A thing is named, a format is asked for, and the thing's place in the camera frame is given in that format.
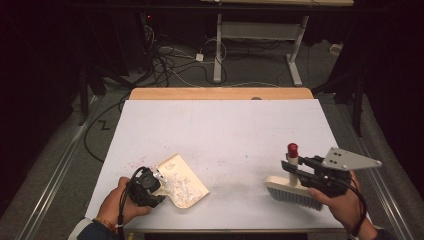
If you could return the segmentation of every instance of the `red knob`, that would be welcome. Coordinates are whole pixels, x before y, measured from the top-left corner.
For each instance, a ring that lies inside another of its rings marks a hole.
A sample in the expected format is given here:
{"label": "red knob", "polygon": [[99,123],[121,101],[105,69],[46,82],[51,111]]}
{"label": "red knob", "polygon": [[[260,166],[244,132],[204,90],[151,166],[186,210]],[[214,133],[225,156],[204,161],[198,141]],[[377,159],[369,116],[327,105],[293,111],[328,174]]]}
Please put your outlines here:
{"label": "red knob", "polygon": [[289,157],[290,158],[295,158],[295,157],[299,156],[299,154],[297,153],[297,144],[296,143],[290,143],[287,146],[287,149],[289,151]]}

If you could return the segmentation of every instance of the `wooden table edge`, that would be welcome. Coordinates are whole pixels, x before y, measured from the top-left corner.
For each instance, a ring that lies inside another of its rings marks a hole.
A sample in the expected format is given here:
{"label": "wooden table edge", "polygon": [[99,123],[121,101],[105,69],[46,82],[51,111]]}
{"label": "wooden table edge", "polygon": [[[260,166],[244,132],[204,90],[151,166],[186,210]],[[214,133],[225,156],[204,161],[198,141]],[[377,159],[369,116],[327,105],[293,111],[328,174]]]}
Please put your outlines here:
{"label": "wooden table edge", "polygon": [[129,100],[314,99],[308,88],[135,88]]}

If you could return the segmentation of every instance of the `dark curtain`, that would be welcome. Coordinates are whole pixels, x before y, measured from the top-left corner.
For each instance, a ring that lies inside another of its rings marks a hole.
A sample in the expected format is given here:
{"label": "dark curtain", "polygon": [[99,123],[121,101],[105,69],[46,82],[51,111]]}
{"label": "dark curtain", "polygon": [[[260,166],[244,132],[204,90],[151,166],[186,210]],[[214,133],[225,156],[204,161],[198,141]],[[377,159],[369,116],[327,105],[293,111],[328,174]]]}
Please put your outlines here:
{"label": "dark curtain", "polygon": [[337,103],[349,103],[363,86],[387,142],[424,196],[419,146],[424,141],[424,5],[415,0],[355,3],[386,6],[388,13],[355,18],[323,90],[336,93]]}
{"label": "dark curtain", "polygon": [[53,2],[0,3],[0,214],[51,134],[71,114],[78,71]]}
{"label": "dark curtain", "polygon": [[[353,9],[383,8],[393,0],[354,0]],[[313,45],[323,40],[331,43],[345,43],[354,31],[354,22],[358,16],[321,14],[309,17],[308,26],[304,35],[304,42]]]}

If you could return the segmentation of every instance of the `hand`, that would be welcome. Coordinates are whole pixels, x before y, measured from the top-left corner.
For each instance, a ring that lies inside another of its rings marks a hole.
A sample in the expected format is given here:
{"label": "hand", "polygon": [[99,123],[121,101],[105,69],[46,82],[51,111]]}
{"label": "hand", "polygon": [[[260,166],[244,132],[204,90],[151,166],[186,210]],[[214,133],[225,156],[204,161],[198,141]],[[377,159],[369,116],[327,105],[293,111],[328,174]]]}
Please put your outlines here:
{"label": "hand", "polygon": [[[357,187],[357,190],[360,191],[359,182],[355,173],[351,171],[351,174],[352,179],[356,183],[356,185],[352,186]],[[343,225],[347,232],[351,233],[356,224],[360,221],[362,212],[360,200],[352,190],[349,189],[345,195],[335,198],[330,198],[315,188],[309,188],[308,192],[315,200],[328,206],[334,218]],[[377,230],[369,219],[366,218],[361,225],[358,234],[359,239],[373,239],[376,236]]]}
{"label": "hand", "polygon": [[[119,201],[121,194],[129,181],[130,179],[126,177],[121,177],[119,179],[118,187],[109,193],[100,206],[99,213],[97,214],[98,218],[102,218],[112,225],[116,225],[118,223]],[[135,205],[131,199],[127,197],[123,212],[124,224],[130,222],[134,217],[149,214],[151,210],[152,209],[150,207],[139,207]]]}

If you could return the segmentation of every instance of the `dustpan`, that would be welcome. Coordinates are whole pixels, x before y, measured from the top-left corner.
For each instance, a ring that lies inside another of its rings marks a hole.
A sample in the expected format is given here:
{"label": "dustpan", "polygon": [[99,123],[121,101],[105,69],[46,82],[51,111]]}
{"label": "dustpan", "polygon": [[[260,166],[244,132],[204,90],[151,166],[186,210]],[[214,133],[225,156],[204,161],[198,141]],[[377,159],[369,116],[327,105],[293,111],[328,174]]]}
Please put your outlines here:
{"label": "dustpan", "polygon": [[178,208],[189,208],[204,198],[209,190],[187,165],[175,154],[157,166],[161,187],[154,195],[167,195]]}

